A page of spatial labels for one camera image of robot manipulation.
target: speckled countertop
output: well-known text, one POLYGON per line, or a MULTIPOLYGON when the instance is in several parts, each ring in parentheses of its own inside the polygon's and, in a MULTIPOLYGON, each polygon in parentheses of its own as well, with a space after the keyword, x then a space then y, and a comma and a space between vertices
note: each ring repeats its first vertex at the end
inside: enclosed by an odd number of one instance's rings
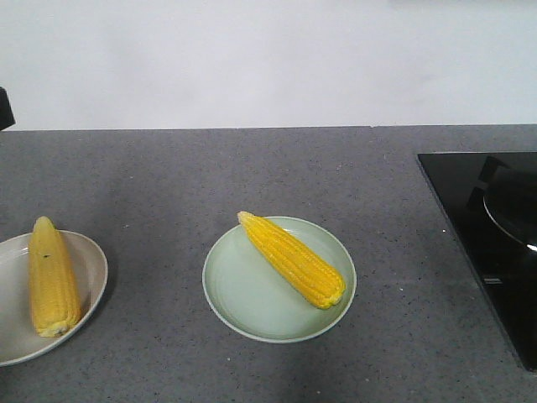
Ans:
POLYGON ((528 125, 2 132, 0 241, 49 215, 110 279, 73 338, 0 368, 0 401, 533 402, 416 155, 536 148, 528 125), (345 244, 357 294, 328 333, 260 343, 210 310, 203 262, 242 209, 345 244))

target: boiled corn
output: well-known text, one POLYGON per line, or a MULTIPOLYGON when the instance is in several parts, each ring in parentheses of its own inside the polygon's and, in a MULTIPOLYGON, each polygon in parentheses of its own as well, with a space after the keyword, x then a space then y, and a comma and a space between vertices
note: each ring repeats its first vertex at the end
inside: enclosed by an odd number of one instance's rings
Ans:
POLYGON ((32 323, 44 338, 61 336, 81 318, 81 303, 69 251, 47 217, 34 225, 29 245, 29 296, 32 323))
POLYGON ((336 268, 267 218, 237 216, 253 245, 309 303, 327 309, 339 302, 345 281, 336 268))

